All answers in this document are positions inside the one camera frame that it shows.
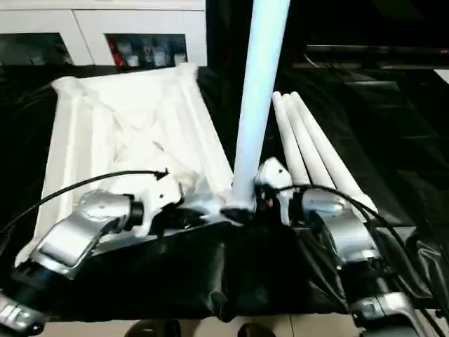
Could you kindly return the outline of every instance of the white cylinder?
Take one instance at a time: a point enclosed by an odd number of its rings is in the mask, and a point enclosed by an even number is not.
[[[254,0],[228,207],[254,210],[254,177],[267,126],[290,0]]]
[[[293,92],[290,97],[336,188],[376,211],[374,203],[362,192],[300,95]]]
[[[290,95],[285,94],[282,96],[282,101],[286,106],[288,119],[290,120],[290,125],[295,134],[296,142],[309,172],[310,180],[313,184],[334,188],[335,186],[332,179],[330,178],[300,115],[296,111]]]
[[[287,112],[279,92],[273,93],[273,106],[279,133],[281,134],[283,153],[286,156],[287,167],[292,176],[293,184],[310,184],[301,151],[297,146],[295,134],[288,120]]]

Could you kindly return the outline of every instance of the black fabric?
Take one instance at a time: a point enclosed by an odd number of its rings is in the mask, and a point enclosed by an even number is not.
[[[48,83],[117,71],[7,68],[0,74],[4,223],[40,197],[56,103]],[[241,77],[203,68],[198,84],[233,165]],[[398,285],[418,305],[449,308],[448,85],[430,71],[280,69],[276,89],[300,93],[380,214],[408,238],[414,267],[432,280],[436,300],[382,230],[382,250],[400,275]],[[285,162],[281,153],[270,114],[262,160],[277,156]],[[35,217],[0,236],[0,284],[31,239]],[[60,319],[86,321],[209,315],[228,321],[235,315],[346,309],[328,254],[308,230],[223,223],[91,258],[57,311]]]

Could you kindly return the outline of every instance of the black tablecloth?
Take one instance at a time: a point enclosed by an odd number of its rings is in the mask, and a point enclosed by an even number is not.
[[[48,85],[65,75],[113,67],[5,68],[0,74],[4,224],[39,200],[55,114]],[[231,164],[241,79],[207,68],[198,84]],[[382,232],[398,285],[417,305],[449,308],[449,86],[432,71],[279,70],[276,89],[298,91],[381,215],[407,238],[414,266]],[[262,160],[282,153],[271,113]],[[0,237],[0,282],[32,237],[36,213]],[[344,294],[320,242],[278,223],[228,224],[91,258],[58,308],[61,319],[346,312]]]

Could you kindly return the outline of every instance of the glass cabinet door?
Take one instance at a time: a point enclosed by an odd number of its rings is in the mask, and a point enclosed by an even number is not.
[[[75,11],[96,65],[207,65],[203,11]]]
[[[71,11],[0,11],[1,65],[93,64]]]
[[[0,65],[64,65],[73,60],[59,33],[0,34]]]
[[[106,34],[115,65],[174,67],[187,62],[183,34]]]

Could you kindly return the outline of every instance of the black cable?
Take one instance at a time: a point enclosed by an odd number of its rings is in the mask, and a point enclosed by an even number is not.
[[[373,218],[375,218],[377,221],[379,221],[383,226],[385,226],[388,229],[388,231],[391,233],[391,235],[393,236],[395,241],[398,242],[399,246],[401,247],[401,249],[406,254],[406,256],[409,259],[409,261],[410,262],[414,261],[414,258],[412,257],[412,254],[408,251],[406,245],[404,244],[403,240],[401,239],[401,237],[399,236],[397,231],[395,231],[393,225],[391,223],[389,223],[388,221],[386,221],[382,216],[380,216],[374,210],[370,209],[365,204],[362,204],[361,202],[353,199],[352,197],[350,197],[346,193],[343,193],[343,192],[338,191],[336,189],[333,189],[331,187],[322,186],[322,185],[312,185],[312,184],[290,185],[290,186],[287,186],[287,187],[282,187],[282,188],[276,189],[276,191],[277,192],[282,192],[282,191],[285,191],[285,190],[293,190],[293,189],[296,189],[296,188],[303,189],[303,190],[310,190],[310,189],[323,190],[323,191],[326,191],[326,192],[329,192],[329,193],[333,193],[333,194],[335,194],[335,195],[345,199],[347,202],[349,202],[350,204],[354,205],[356,207],[356,209],[363,215],[363,217],[366,219],[366,222],[368,224],[368,229],[370,230],[370,232],[372,234],[374,234],[376,236],[376,238],[377,238],[376,241],[378,241],[379,243],[382,244],[382,240],[379,238],[377,230],[375,230],[375,228],[371,225],[371,219],[370,219],[370,217],[367,214],[367,212],[368,212],[370,215],[373,216]],[[425,286],[428,288],[428,290],[430,291],[431,295],[434,297],[434,300],[435,300],[436,299],[436,294],[432,291],[431,284],[430,284],[429,280],[427,279],[427,277],[424,275],[424,273],[419,268],[414,267],[414,266],[413,266],[413,268],[415,269],[416,273],[421,278],[421,280],[424,282]],[[449,315],[447,313],[447,310],[444,308],[444,306],[442,306],[441,309],[445,312],[445,318],[447,320],[448,317],[449,317]],[[420,310],[422,310],[422,312],[426,312],[426,314],[423,313],[423,315],[424,315],[424,317],[426,317],[426,320],[429,321],[429,323],[431,324],[432,328],[434,328],[434,330],[438,334],[438,336],[439,337],[445,337],[445,334],[443,333],[443,331],[440,329],[440,327],[434,321],[434,319],[430,315],[428,315],[428,312],[426,310],[423,310],[423,309],[420,309]]]
[[[442,328],[435,322],[435,319],[427,312],[425,309],[420,309],[420,312],[425,317],[425,319],[428,321],[430,326],[434,329],[436,334],[438,336],[445,336]]]
[[[0,234],[3,234],[9,228],[12,228],[23,216],[26,216],[29,212],[33,211],[34,209],[37,209],[40,205],[45,204],[46,202],[50,201],[51,199],[59,197],[61,194],[64,194],[64,193],[69,192],[71,190],[74,190],[74,189],[76,189],[78,187],[81,187],[81,186],[93,183],[95,181],[108,179],[108,178],[112,178],[112,177],[117,177],[117,176],[128,176],[128,175],[131,175],[131,174],[152,174],[153,176],[156,177],[156,179],[160,179],[160,178],[166,176],[168,174],[168,172],[167,171],[165,171],[165,172],[158,172],[158,171],[148,171],[148,170],[117,171],[117,172],[106,173],[106,174],[102,174],[101,176],[96,176],[96,177],[93,177],[93,178],[85,179],[83,181],[80,181],[79,183],[75,183],[73,185],[64,187],[63,189],[46,196],[45,198],[41,199],[40,201],[38,201],[34,205],[30,206],[28,209],[26,209],[21,214],[19,214],[14,219],[12,219],[10,222],[8,222],[0,230]]]

